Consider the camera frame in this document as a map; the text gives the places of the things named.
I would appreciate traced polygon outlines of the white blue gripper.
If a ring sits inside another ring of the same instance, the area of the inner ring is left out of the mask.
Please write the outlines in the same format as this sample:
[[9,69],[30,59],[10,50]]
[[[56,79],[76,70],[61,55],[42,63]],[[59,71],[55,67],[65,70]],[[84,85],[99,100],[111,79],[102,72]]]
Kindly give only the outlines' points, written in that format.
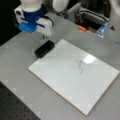
[[52,34],[53,21],[45,15],[45,8],[41,7],[34,12],[26,12],[22,6],[18,6],[14,13],[18,22],[18,28],[28,33],[39,32],[45,35]]

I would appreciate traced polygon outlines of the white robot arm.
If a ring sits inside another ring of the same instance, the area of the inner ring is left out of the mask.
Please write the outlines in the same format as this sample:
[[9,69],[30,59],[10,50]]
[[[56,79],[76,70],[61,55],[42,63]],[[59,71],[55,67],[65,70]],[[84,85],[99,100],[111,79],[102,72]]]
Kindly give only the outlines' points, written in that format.
[[14,10],[18,28],[28,33],[39,32],[48,36],[53,32],[53,20],[47,12],[63,12],[70,0],[20,0],[21,4]]

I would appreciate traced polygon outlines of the robot base with orange clamps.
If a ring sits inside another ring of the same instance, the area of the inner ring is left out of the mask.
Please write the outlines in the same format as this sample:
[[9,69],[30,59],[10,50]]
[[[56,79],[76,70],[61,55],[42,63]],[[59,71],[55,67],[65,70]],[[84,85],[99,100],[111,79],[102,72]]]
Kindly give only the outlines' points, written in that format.
[[65,18],[85,28],[93,27],[104,38],[120,40],[120,0],[71,0]]

